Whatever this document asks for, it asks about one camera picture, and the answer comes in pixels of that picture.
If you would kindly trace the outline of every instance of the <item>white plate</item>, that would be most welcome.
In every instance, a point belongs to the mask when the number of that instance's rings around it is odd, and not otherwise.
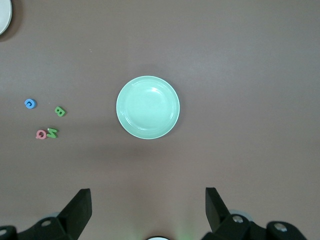
[[[7,29],[12,17],[11,0],[0,0],[0,35]]]
[[[116,100],[116,114],[123,128],[141,139],[157,139],[176,124],[180,113],[174,88],[156,76],[129,81]]]
[[[148,238],[147,240],[169,240],[168,238],[165,238],[163,236],[153,236]]]

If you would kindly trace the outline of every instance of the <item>brown table surface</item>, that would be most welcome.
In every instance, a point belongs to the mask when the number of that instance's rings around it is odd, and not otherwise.
[[[116,114],[142,75],[181,104],[154,140]],[[258,225],[320,239],[319,0],[13,0],[0,94],[0,226],[23,231],[90,188],[80,240],[200,240],[216,187]],[[35,138],[49,127],[58,138]]]

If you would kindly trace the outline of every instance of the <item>plate rim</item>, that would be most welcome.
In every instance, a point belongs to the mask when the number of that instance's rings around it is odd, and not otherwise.
[[[12,20],[12,2],[11,0],[7,0],[9,3],[10,3],[10,15],[9,15],[9,20],[8,20],[8,23],[7,25],[1,30],[0,28],[0,35],[3,34],[7,28],[9,27],[10,23],[11,23],[11,20]]]
[[[161,82],[165,83],[166,87],[169,87],[169,88],[171,89],[171,92],[173,93],[173,96],[174,96],[174,98],[176,99],[175,102],[176,102],[176,104],[177,104],[177,114],[176,114],[176,118],[175,118],[172,126],[170,127],[169,130],[165,131],[165,133],[163,133],[163,134],[161,134],[161,135],[157,135],[156,137],[142,137],[142,136],[139,136],[139,135],[137,135],[137,134],[133,134],[133,133],[129,132],[129,131],[124,127],[124,125],[123,125],[123,123],[122,123],[122,121],[121,121],[121,119],[120,119],[120,117],[119,117],[119,115],[120,115],[120,114],[119,114],[119,111],[120,111],[120,110],[118,110],[118,109],[119,109],[119,105],[120,105],[120,104],[119,104],[119,99],[120,99],[120,97],[121,97],[121,93],[122,93],[123,89],[125,89],[125,88],[126,88],[128,85],[130,85],[132,82],[137,81],[138,79],[141,79],[141,78],[152,78],[152,79],[154,79],[154,80],[161,81]],[[124,130],[126,130],[129,134],[131,134],[132,136],[134,136],[134,137],[136,137],[136,138],[145,139],[145,140],[158,139],[158,138],[163,137],[163,136],[166,135],[167,133],[169,133],[169,132],[174,128],[174,126],[177,124],[178,119],[179,119],[179,116],[180,116],[180,100],[179,100],[179,97],[178,97],[178,94],[177,94],[176,90],[171,86],[171,84],[169,84],[169,83],[168,83],[167,81],[165,81],[164,79],[162,79],[162,78],[160,78],[160,77],[157,77],[157,76],[152,76],[152,75],[138,76],[138,77],[135,77],[134,79],[128,81],[128,82],[121,88],[121,90],[120,90],[120,92],[119,92],[119,94],[118,94],[118,96],[117,96],[115,108],[116,108],[117,118],[118,118],[121,126],[124,128]]]
[[[169,240],[169,238],[166,238],[164,236],[151,236],[151,237],[148,237],[146,240],[153,240],[153,239]]]

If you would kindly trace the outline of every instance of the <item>light green plate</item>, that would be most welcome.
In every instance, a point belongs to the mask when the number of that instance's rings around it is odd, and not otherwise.
[[[140,76],[129,81],[116,101],[121,125],[141,139],[156,139],[167,134],[175,126],[179,113],[177,93],[156,76]]]

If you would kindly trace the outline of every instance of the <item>screw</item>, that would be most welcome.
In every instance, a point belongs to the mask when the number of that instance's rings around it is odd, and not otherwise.
[[[5,235],[7,233],[7,230],[6,229],[1,229],[0,230],[0,237],[2,236],[2,235]]]
[[[41,223],[41,227],[46,227],[46,226],[49,226],[50,224],[51,224],[51,221],[50,220],[46,220],[43,223]]]
[[[242,219],[242,217],[235,215],[232,217],[233,221],[235,221],[238,224],[242,224],[244,222],[244,220]]]
[[[286,228],[286,226],[285,225],[283,225],[283,224],[281,224],[281,223],[276,223],[275,225],[274,225],[274,227],[278,230],[278,231],[280,231],[280,232],[286,232],[286,231],[288,231],[288,229]]]

